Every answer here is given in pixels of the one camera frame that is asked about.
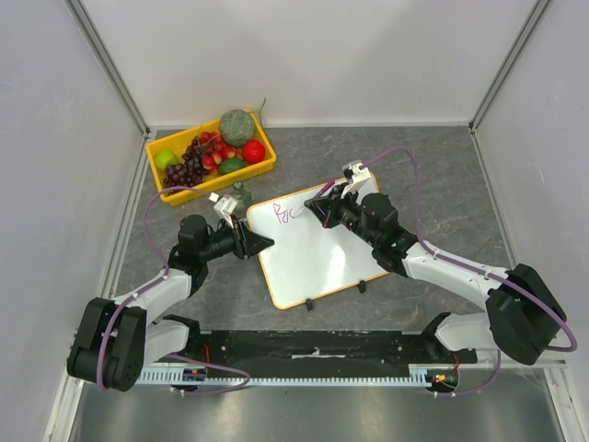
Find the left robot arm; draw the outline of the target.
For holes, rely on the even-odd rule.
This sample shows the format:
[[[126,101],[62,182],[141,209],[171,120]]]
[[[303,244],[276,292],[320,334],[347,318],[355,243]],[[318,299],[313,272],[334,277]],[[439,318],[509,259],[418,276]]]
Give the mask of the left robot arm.
[[[67,358],[68,375],[103,389],[127,391],[144,366],[169,354],[194,361],[202,351],[201,338],[191,333],[190,325],[162,319],[161,314],[202,287],[209,262],[228,254],[245,260],[274,243],[234,216],[217,229],[201,215],[183,218],[178,242],[156,277],[127,295],[88,302]]]

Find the pink marker cap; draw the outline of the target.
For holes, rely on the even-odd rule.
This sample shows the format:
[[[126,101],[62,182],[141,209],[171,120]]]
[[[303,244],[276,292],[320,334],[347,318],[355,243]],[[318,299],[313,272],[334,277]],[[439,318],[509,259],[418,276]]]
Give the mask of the pink marker cap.
[[[333,186],[335,185],[335,181],[334,180],[330,180],[328,181],[319,191],[318,191],[318,195],[321,196],[323,194],[325,194],[326,192],[328,192]]]

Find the white marker pen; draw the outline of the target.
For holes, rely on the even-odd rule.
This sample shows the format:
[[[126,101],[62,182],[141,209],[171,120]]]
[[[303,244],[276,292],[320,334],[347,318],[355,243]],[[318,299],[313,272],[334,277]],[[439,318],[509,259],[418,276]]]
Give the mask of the white marker pen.
[[[294,212],[293,217],[299,217],[305,210],[306,210],[306,207],[301,206],[296,212]]]

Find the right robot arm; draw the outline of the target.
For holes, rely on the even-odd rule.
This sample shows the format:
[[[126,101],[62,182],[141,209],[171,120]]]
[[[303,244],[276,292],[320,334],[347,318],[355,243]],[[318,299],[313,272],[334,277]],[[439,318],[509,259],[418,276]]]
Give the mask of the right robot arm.
[[[389,273],[438,285],[477,305],[479,313],[442,314],[422,338],[423,355],[439,363],[454,351],[498,349],[532,366],[566,323],[566,315],[539,273],[519,263],[512,270],[445,253],[401,226],[387,195],[364,197],[337,185],[305,202],[327,229],[345,227],[368,244]]]

